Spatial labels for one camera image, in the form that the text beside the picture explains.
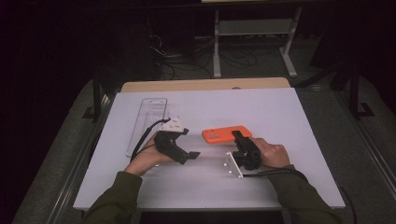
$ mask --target person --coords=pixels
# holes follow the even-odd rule
[[[82,219],[83,224],[130,223],[137,208],[138,191],[143,181],[141,176],[156,164],[173,161],[156,149],[153,139],[154,136],[123,172],[117,173],[113,186],[91,206]],[[294,169],[284,146],[269,144],[262,138],[251,140],[261,151],[265,169]],[[289,209],[292,223],[342,223],[316,189],[299,176],[279,174],[269,175],[268,179],[276,190],[279,203]]]

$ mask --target olive green sleeve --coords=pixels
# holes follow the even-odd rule
[[[130,223],[136,212],[136,200],[141,185],[140,176],[118,172],[113,186],[95,201],[82,223]]]
[[[343,223],[319,196],[317,190],[297,175],[271,175],[279,203],[289,209],[293,224]]]

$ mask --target smartphone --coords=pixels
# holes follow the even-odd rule
[[[208,144],[217,144],[231,142],[235,140],[232,131],[239,131],[244,137],[251,137],[251,132],[242,125],[217,128],[217,129],[205,129],[202,131],[202,137]]]

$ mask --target person's left hand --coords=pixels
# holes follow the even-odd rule
[[[155,135],[143,146],[145,149],[137,153],[136,157],[125,168],[125,172],[141,176],[157,164],[174,161],[157,150],[154,144]]]

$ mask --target white tabletop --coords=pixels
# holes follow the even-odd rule
[[[332,174],[292,88],[154,91],[119,93],[92,156],[74,207],[89,209],[108,189],[118,171],[129,163],[125,156],[141,102],[167,98],[172,115],[178,115],[187,135],[177,145],[200,151],[195,161],[162,164],[143,176],[138,207],[142,210],[274,210],[280,205],[265,178],[238,179],[223,166],[234,143],[208,145],[201,131],[234,125],[246,126],[255,137],[283,144],[291,162],[330,207],[345,207]]]

